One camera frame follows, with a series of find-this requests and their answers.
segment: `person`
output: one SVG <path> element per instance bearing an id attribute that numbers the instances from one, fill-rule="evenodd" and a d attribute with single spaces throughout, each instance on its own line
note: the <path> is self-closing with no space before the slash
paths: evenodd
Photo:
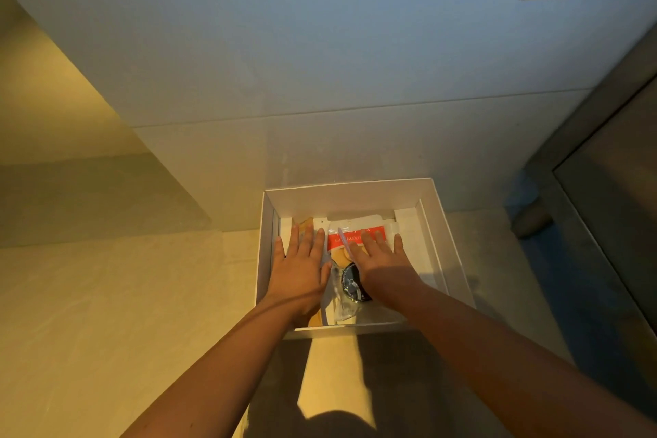
<path id="1" fill-rule="evenodd" d="M 362 234 L 351 253 L 375 300 L 403 314 L 519 437 L 655 437 L 657 425 L 569 363 L 468 305 L 425 285 L 399 235 L 390 249 Z M 230 437 L 292 322 L 317 311 L 329 279 L 324 231 L 280 237 L 265 297 L 178 378 L 123 438 Z"/>

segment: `plastic package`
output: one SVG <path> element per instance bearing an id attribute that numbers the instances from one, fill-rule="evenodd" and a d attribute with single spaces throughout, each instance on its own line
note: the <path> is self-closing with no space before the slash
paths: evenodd
<path id="1" fill-rule="evenodd" d="M 376 231 L 381 232 L 386 239 L 386 227 L 380 215 L 338 220 L 328 227 L 327 251 L 331 255 L 331 284 L 335 294 L 334 318 L 340 322 L 354 317 L 363 303 L 371 300 L 359 281 L 356 266 L 352 263 L 351 253 L 345 248 L 344 241 L 355 242 L 366 252 L 361 239 L 361 231 L 367 229 L 374 237 Z"/>

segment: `forearm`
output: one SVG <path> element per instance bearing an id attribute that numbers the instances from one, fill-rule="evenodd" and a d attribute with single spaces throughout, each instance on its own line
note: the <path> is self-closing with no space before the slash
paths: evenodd
<path id="1" fill-rule="evenodd" d="M 230 437 L 291 320 L 286 304 L 261 301 L 122 437 Z"/>
<path id="2" fill-rule="evenodd" d="M 429 287 L 400 311 L 517 436 L 653 436 L 654 424 L 567 362 Z"/>

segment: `finger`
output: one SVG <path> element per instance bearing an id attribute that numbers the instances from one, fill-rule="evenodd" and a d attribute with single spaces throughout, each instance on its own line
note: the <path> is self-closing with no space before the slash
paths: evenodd
<path id="1" fill-rule="evenodd" d="M 351 256 L 353 257 L 353 262 L 356 263 L 356 266 L 359 269 L 363 269 L 367 265 L 367 260 L 369 260 L 365 251 L 363 251 L 356 243 L 349 244 L 349 251 L 351 251 Z"/>
<path id="2" fill-rule="evenodd" d="M 309 223 L 304 232 L 304 237 L 301 239 L 299 251 L 297 252 L 297 255 L 300 257 L 307 257 L 310 255 L 310 248 L 313 246 L 313 234 L 313 224 Z"/>
<path id="3" fill-rule="evenodd" d="M 296 252 L 299 250 L 299 226 L 297 224 L 292 226 L 290 231 L 290 245 L 288 246 L 287 257 L 296 256 Z"/>
<path id="4" fill-rule="evenodd" d="M 315 236 L 315 242 L 313 243 L 313 249 L 310 250 L 310 258 L 316 260 L 317 263 L 322 261 L 322 255 L 324 254 L 324 229 L 320 228 L 317 230 L 317 235 Z"/>
<path id="5" fill-rule="evenodd" d="M 367 254 L 370 255 L 371 257 L 374 257 L 381 252 L 376 242 L 372 239 L 370 233 L 367 232 L 366 230 L 361 232 L 361 239 L 363 240 L 363 244 L 365 245 Z"/>
<path id="6" fill-rule="evenodd" d="M 376 244 L 378 244 L 378 247 L 381 251 L 388 253 L 389 255 L 392 254 L 392 250 L 390 249 L 390 246 L 388 246 L 388 243 L 386 243 L 386 240 L 384 239 L 380 230 L 377 230 L 374 233 L 374 239 L 376 240 Z"/>
<path id="7" fill-rule="evenodd" d="M 331 262 L 326 262 L 322 266 L 322 269 L 319 271 L 319 287 L 322 291 L 326 289 L 326 285 L 329 283 L 329 276 L 331 275 Z"/>
<path id="8" fill-rule="evenodd" d="M 281 236 L 276 237 L 274 243 L 274 267 L 285 260 L 285 250 L 283 249 L 283 239 Z"/>
<path id="9" fill-rule="evenodd" d="M 406 252 L 404 251 L 404 243 L 401 241 L 401 236 L 399 234 L 395 234 L 395 255 L 401 255 L 404 258 L 406 258 Z"/>

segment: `open cardboard box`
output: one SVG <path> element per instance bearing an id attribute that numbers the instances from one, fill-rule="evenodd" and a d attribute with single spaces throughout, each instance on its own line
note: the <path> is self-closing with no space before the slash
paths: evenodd
<path id="1" fill-rule="evenodd" d="M 320 227 L 327 230 L 332 220 L 366 215 L 381 215 L 388 222 L 394 221 L 404 241 L 404 250 L 423 281 L 474 307 L 445 213 L 430 178 L 266 190 L 262 198 L 256 303 L 267 292 L 274 240 L 280 235 L 287 249 L 292 219 L 303 222 L 313 217 L 315 230 Z M 401 315 L 376 301 L 361 304 L 356 317 L 338 323 L 333 318 L 333 296 L 329 283 L 321 303 L 323 326 L 299 327 L 291 330 L 285 338 L 366 334 L 408 328 Z"/>

